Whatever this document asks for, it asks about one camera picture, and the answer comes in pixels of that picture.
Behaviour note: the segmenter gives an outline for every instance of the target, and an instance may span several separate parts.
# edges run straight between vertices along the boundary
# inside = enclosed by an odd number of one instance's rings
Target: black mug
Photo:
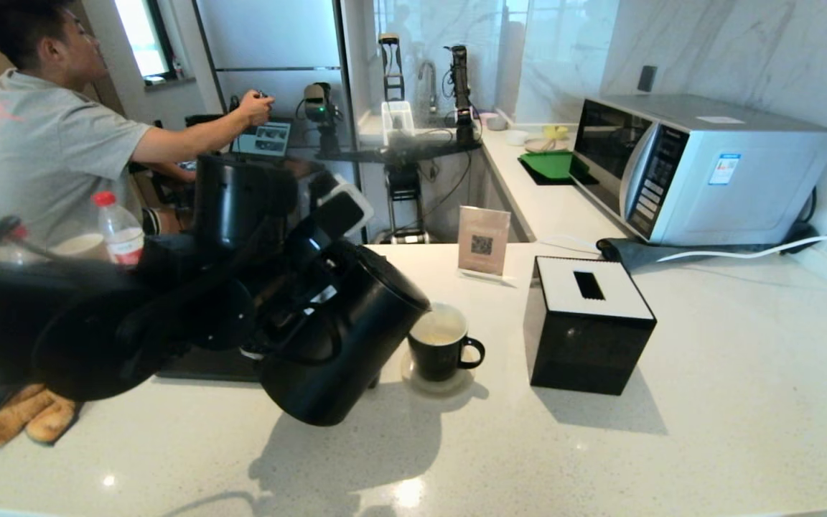
[[[457,370],[470,370],[483,363],[483,343],[468,337],[468,321],[462,311],[447,304],[433,304],[411,328],[407,341],[416,372],[428,381],[445,381]],[[462,360],[465,347],[478,350],[478,360]]]

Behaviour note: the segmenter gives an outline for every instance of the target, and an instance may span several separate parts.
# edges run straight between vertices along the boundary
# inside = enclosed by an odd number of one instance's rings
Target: microwave label
[[[741,159],[741,154],[721,154],[719,160],[716,161],[713,174],[710,176],[710,185],[729,185],[729,181],[732,180],[732,173],[736,172],[736,167],[739,166],[739,160]]]
[[[698,117],[700,120],[710,122],[710,124],[745,124],[738,118],[732,117]]]

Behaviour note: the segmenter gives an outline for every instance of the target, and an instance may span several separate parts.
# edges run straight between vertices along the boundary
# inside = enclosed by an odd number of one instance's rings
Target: window
[[[165,80],[177,78],[174,57],[168,33],[164,28],[157,0],[114,0],[121,14],[123,29],[139,66],[139,72],[148,78],[160,76]]]

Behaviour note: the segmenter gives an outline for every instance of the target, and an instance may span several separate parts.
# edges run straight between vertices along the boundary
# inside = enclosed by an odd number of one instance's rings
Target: white cable
[[[798,246],[803,246],[804,244],[821,242],[823,240],[827,240],[827,236],[818,236],[817,238],[805,238],[802,240],[798,240],[796,242],[791,242],[790,244],[778,246],[777,248],[765,249],[765,251],[759,251],[757,253],[728,253],[726,251],[686,251],[685,253],[664,256],[663,258],[660,258],[657,262],[675,261],[675,259],[684,259],[687,256],[728,256],[731,259],[758,259],[759,256],[773,255],[778,251],[797,248]]]
[[[583,246],[586,246],[587,248],[590,248],[590,249],[594,250],[595,253],[601,253],[601,251],[599,251],[598,248],[595,248],[595,245],[593,243],[584,241],[583,239],[575,238],[574,236],[565,235],[565,233],[560,233],[560,235],[549,236],[548,238],[543,238],[543,239],[539,240],[539,243],[546,244],[548,246],[555,246],[555,248],[564,248],[564,249],[570,249],[572,251],[581,251],[583,253],[591,253],[591,251],[587,251],[587,250],[584,250],[584,249],[567,248],[567,246],[557,244],[556,242],[552,241],[552,239],[555,239],[555,238],[567,238],[567,239],[570,239],[571,241],[573,241],[577,244],[581,244]]]

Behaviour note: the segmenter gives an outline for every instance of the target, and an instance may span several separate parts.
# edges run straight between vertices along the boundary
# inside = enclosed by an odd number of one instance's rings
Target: faucet
[[[423,80],[423,71],[424,68],[428,68],[430,72],[429,76],[429,112],[430,114],[434,115],[436,112],[439,112],[439,106],[436,105],[436,65],[429,60],[423,61],[420,63],[420,70],[417,72],[417,79]]]

